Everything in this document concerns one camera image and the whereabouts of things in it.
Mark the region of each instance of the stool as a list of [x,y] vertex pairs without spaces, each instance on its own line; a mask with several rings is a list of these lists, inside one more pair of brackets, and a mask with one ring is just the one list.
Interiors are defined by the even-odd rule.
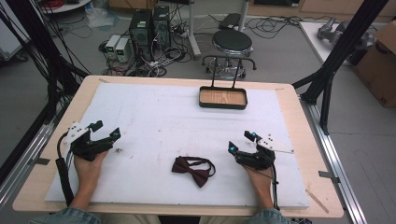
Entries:
[[[250,49],[252,45],[250,37],[242,32],[235,30],[221,30],[213,35],[212,44],[217,50],[225,53],[226,55],[225,57],[214,55],[215,57],[224,58],[224,63],[215,64],[215,59],[213,59],[206,67],[207,73],[210,74],[214,72],[215,75],[219,75],[220,73],[226,73],[228,74],[227,77],[230,78],[233,78],[233,76],[246,76],[246,69],[243,67],[243,65],[241,64],[239,69],[237,69],[237,66],[233,66],[232,59],[247,59],[250,54]],[[205,64],[206,57],[204,57],[203,59],[203,64]],[[233,70],[238,70],[238,74],[234,75]]]

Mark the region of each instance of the desk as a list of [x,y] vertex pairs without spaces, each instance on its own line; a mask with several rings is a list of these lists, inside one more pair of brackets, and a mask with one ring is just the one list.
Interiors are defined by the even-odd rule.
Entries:
[[[100,83],[134,83],[148,85],[209,86],[210,80],[146,78],[146,77],[86,77],[76,97],[66,110],[53,136],[44,149],[41,158],[50,159],[46,166],[36,165],[23,185],[13,207],[17,211],[54,212],[65,207],[64,203],[45,202],[47,191],[55,175],[56,144],[61,134],[67,131],[73,120],[79,121],[86,111],[96,88]],[[228,87],[229,81],[218,81],[219,86]],[[273,90],[279,101],[282,115],[288,126],[290,141],[299,162],[306,193],[311,206],[304,210],[282,210],[287,217],[341,217],[344,212],[338,200],[332,181],[318,176],[326,171],[318,146],[305,118],[294,88],[289,84],[239,82],[238,88]],[[158,205],[130,203],[93,203],[91,212],[130,213],[191,216],[251,216],[256,207],[249,206],[196,206]]]

